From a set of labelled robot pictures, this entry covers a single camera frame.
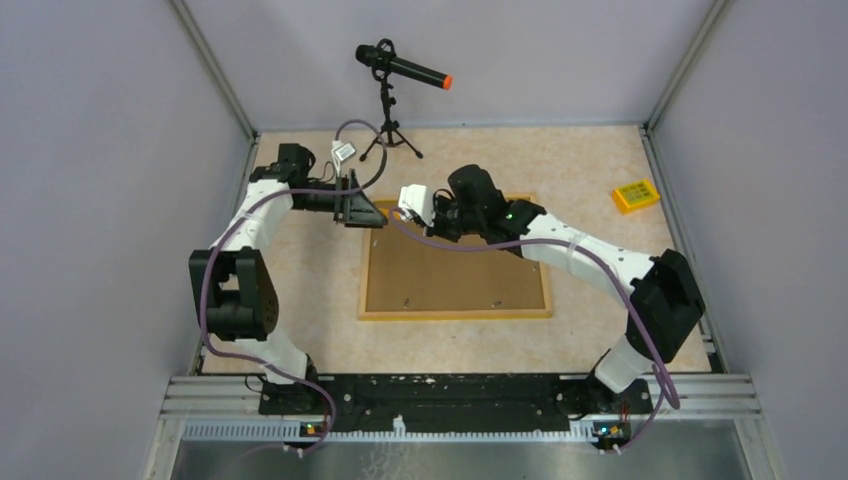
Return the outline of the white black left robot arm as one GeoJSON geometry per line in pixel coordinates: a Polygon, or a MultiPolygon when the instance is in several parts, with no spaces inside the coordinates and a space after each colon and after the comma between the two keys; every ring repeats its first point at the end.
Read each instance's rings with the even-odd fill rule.
{"type": "Polygon", "coordinates": [[[281,308],[263,253],[291,211],[328,213],[347,228],[388,223],[354,171],[321,180],[310,175],[315,164],[308,148],[280,144],[276,161],[251,173],[224,233],[188,261],[204,344],[213,338],[234,344],[230,357],[256,364],[268,381],[284,385],[283,401],[302,414],[317,407],[321,388],[309,379],[310,357],[278,325],[281,308]]]}

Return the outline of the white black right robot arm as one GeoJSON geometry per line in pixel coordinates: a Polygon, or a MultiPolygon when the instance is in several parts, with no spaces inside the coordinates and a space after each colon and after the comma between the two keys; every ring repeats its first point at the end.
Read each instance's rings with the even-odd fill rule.
{"type": "Polygon", "coordinates": [[[706,312],[691,265],[678,251],[649,255],[598,239],[532,201],[507,199],[476,164],[454,171],[448,185],[408,187],[402,195],[400,207],[416,215],[426,235],[453,242],[476,235],[520,258],[563,269],[625,308],[625,332],[586,385],[589,404],[600,412],[622,404],[640,375],[664,372],[706,312]]]}

